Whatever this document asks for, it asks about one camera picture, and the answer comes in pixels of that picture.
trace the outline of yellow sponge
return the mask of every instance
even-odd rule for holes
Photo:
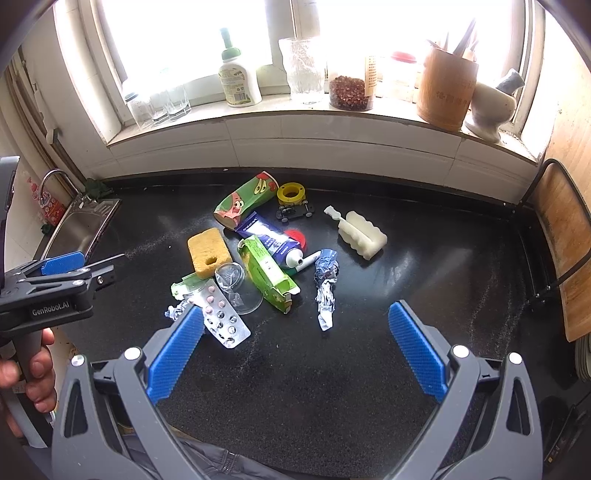
[[[187,241],[187,245],[195,273],[202,280],[213,277],[218,266],[232,261],[226,243],[217,228],[210,228],[192,236]]]

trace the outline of cartoon character print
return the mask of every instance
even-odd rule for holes
[[[244,200],[238,195],[237,192],[232,192],[232,205],[229,210],[218,210],[217,213],[220,217],[226,217],[231,219],[236,225],[240,222],[240,214],[244,207]]]
[[[271,180],[271,177],[265,173],[265,172],[260,172],[255,178],[257,178],[259,181],[256,184],[255,187],[255,195],[259,195],[261,193],[265,193],[267,191],[267,180]],[[275,184],[275,182],[273,180],[271,180],[268,183],[268,187],[270,189],[270,191],[274,192],[275,190],[277,190],[277,185]]]

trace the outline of kitchen counter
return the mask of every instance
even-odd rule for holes
[[[276,178],[307,186],[305,177],[283,172]],[[97,294],[93,318],[64,327],[91,360],[142,346],[170,324],[164,317],[167,306],[176,304],[170,285],[192,272],[187,239],[213,226],[222,229],[213,208],[221,192],[237,185],[117,192],[121,205],[92,260],[125,252],[129,263],[116,285]],[[371,180],[341,192],[308,188],[316,213],[290,227],[305,234],[308,252],[338,252],[334,327],[320,330],[314,268],[297,274],[301,294],[289,314],[264,301],[243,317],[252,334],[235,349],[202,337],[173,394],[159,403],[170,424],[278,468],[385,475],[436,406],[389,332],[387,310],[398,299],[451,344],[493,358],[520,352],[538,403],[556,396],[570,404],[583,395],[560,303],[549,301],[535,313],[523,308],[529,273],[514,227],[504,218],[434,205],[432,199],[393,198],[396,188]],[[388,235],[384,251],[370,262],[360,257],[338,237],[337,222],[322,213],[327,205],[343,214],[355,210],[379,226]],[[276,209],[273,200],[258,212],[274,219]],[[222,235],[238,260],[239,238],[228,230]]]

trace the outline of dish soap bottle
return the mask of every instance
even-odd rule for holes
[[[219,76],[226,101],[229,106],[256,105],[262,100],[256,70],[243,63],[240,49],[232,46],[228,29],[222,28],[220,32],[226,49],[222,52]]]

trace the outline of stainless steel sink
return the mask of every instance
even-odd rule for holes
[[[119,199],[85,203],[76,197],[57,225],[41,259],[71,252],[82,252],[88,258],[118,204]]]

